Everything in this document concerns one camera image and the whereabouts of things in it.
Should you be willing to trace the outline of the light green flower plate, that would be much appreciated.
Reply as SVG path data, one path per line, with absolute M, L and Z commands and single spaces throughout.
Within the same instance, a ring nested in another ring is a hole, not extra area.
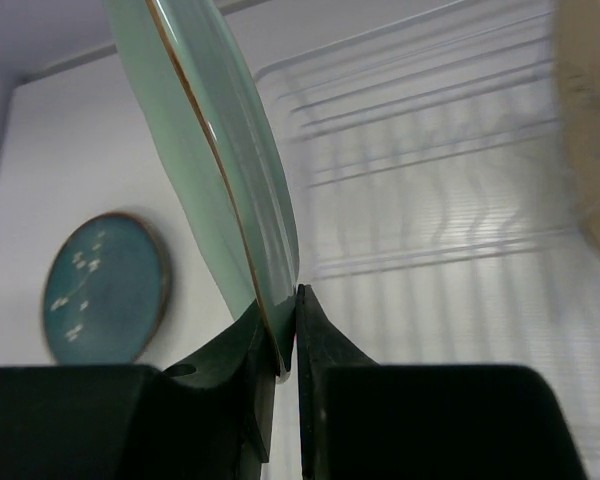
M 244 56 L 211 1 L 109 1 L 126 77 L 232 316 L 259 309 L 289 375 L 299 241 L 278 148 Z

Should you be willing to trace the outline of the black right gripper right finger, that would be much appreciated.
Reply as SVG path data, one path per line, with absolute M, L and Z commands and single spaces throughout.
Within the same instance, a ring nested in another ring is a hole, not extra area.
M 559 402 L 510 364 L 381 365 L 296 296 L 306 479 L 582 479 Z

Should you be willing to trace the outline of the dark teal brown-rimmed plate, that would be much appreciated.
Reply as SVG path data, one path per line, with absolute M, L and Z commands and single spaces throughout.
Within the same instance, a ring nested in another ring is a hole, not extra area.
M 60 365 L 129 364 L 164 319 L 172 287 L 158 230 L 121 211 L 76 228 L 54 257 L 41 298 L 41 325 Z

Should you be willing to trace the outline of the beige yellow plate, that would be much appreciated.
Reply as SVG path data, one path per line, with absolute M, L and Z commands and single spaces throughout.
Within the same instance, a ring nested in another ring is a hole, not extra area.
M 552 44 L 578 214 L 600 254 L 600 1 L 558 1 Z

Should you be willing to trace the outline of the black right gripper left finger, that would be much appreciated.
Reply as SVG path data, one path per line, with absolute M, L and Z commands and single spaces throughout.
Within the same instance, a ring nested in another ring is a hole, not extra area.
M 259 308 L 173 366 L 0 368 L 0 479 L 255 479 L 275 373 Z

